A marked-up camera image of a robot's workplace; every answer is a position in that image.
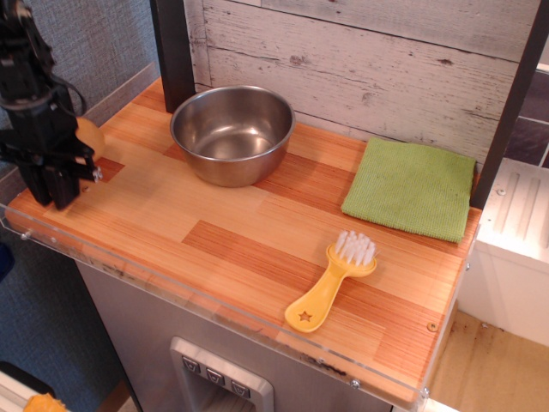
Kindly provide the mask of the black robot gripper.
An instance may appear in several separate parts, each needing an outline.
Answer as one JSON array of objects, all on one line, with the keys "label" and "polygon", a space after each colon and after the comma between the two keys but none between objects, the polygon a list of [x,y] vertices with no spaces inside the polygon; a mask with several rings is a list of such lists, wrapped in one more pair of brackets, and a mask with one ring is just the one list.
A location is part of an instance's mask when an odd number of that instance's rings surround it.
[{"label": "black robot gripper", "polygon": [[63,103],[63,96],[51,93],[36,100],[1,100],[12,124],[1,131],[1,159],[18,166],[39,204],[53,201],[58,210],[79,196],[79,179],[103,178],[94,151],[75,135],[77,117]]}]

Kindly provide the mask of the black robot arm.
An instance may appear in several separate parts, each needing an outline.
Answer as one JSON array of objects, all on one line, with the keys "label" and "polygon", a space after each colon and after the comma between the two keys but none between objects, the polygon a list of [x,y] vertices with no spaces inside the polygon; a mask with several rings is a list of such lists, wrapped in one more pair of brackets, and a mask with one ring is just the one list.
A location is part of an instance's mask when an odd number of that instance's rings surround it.
[{"label": "black robot arm", "polygon": [[1,3],[1,107],[10,128],[1,132],[1,158],[15,164],[34,199],[65,209],[81,180],[102,178],[100,129],[73,107],[75,87],[53,73],[51,48],[22,1]]}]

